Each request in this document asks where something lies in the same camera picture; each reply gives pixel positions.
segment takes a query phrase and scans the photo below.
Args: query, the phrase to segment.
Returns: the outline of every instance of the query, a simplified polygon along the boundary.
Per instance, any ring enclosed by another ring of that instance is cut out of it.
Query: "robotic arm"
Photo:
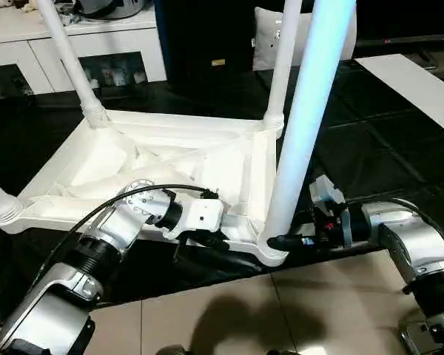
[[[122,192],[151,185],[139,180]],[[0,354],[83,354],[95,329],[89,311],[141,227],[155,225],[165,238],[175,239],[185,231],[217,231],[222,213],[220,200],[179,203],[168,190],[140,192],[115,202],[96,217],[78,245],[43,276],[7,319],[0,331]]]
[[[272,248],[350,248],[367,242],[388,250],[405,281],[405,294],[413,294],[424,322],[400,324],[409,352],[444,354],[444,235],[423,219],[416,206],[398,199],[349,203],[326,177],[310,186],[314,208],[312,223],[302,223],[300,234],[269,239]]]
[[[123,192],[150,185],[139,180]],[[401,325],[408,349],[412,354],[444,351],[444,237],[440,230],[403,200],[347,204],[325,176],[310,186],[310,192],[311,221],[304,218],[297,234],[268,239],[269,246],[283,251],[334,249],[351,248],[361,241],[388,249],[406,283],[404,292],[414,295],[425,315],[417,327]],[[176,202],[175,193],[167,190],[118,200],[97,216],[78,245],[44,275],[9,317],[0,332],[0,354],[83,354],[95,327],[89,311],[144,224],[160,228],[167,239],[183,239],[185,231],[220,231],[222,217],[223,204],[217,199]],[[212,242],[212,246],[221,245],[224,240]],[[429,338],[428,350],[418,334]]]

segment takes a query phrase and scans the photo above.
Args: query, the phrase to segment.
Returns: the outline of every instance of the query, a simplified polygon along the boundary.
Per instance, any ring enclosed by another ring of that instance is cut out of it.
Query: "cabinet door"
[[[52,91],[26,41],[0,43],[0,97]]]
[[[70,42],[94,87],[166,80],[156,28],[72,35]],[[51,38],[30,41],[53,89],[74,90]]]

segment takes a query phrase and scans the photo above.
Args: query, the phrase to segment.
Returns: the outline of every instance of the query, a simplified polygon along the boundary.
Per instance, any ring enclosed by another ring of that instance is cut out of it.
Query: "white pillow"
[[[253,70],[273,69],[275,67],[276,52],[280,43],[283,13],[256,7],[255,20],[257,22],[257,34],[255,37],[255,54],[253,55]],[[293,52],[292,66],[301,64],[311,20],[311,13],[300,14],[300,19],[297,23],[296,45]],[[340,59],[350,59],[352,57],[356,40],[357,14],[354,13]]]

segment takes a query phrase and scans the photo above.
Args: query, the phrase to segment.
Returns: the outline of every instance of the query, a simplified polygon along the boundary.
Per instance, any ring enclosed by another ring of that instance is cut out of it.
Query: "black cable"
[[[59,240],[58,244],[54,247],[54,249],[50,252],[46,260],[41,265],[41,268],[38,270],[38,273],[36,274],[35,279],[31,283],[30,288],[28,289],[28,293],[35,287],[38,280],[41,278],[43,271],[48,267],[56,253],[59,251],[59,249],[66,243],[69,238],[73,235],[73,233],[77,232],[90,218],[94,217],[96,214],[98,214],[100,211],[105,209],[108,206],[111,206],[118,200],[121,200],[122,198],[126,198],[131,195],[138,194],[140,192],[145,191],[151,191],[151,190],[161,190],[161,189],[186,189],[186,190],[194,190],[194,191],[200,191],[200,192],[206,192],[206,193],[212,193],[210,190],[199,187],[199,186],[193,186],[193,185],[183,185],[183,184],[177,184],[177,183],[166,183],[162,185],[151,185],[151,186],[145,186],[140,187],[138,189],[134,189],[128,192],[124,192],[123,194],[119,194],[115,196],[114,198],[111,198],[108,201],[105,201],[100,206],[95,208],[93,211],[91,211],[87,216],[82,218],[80,221],[78,221],[63,237],[61,240]]]
[[[348,202],[348,205],[354,204],[354,203],[376,203],[376,202],[390,202],[390,203],[396,203],[397,205],[406,207],[407,209],[410,209],[411,211],[418,214],[427,224],[429,224],[432,228],[436,229],[437,233],[440,234],[440,236],[444,239],[444,229],[437,223],[431,216],[423,212],[422,210],[418,209],[415,205],[413,205],[411,202],[401,200],[399,198],[395,197],[369,197],[366,199],[359,199],[354,200],[352,202]]]

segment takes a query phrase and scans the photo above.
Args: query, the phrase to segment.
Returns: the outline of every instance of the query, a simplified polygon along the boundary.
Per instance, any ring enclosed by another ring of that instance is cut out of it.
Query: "tiled floor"
[[[399,320],[417,306],[384,251],[132,302],[92,313],[87,355],[393,354]]]

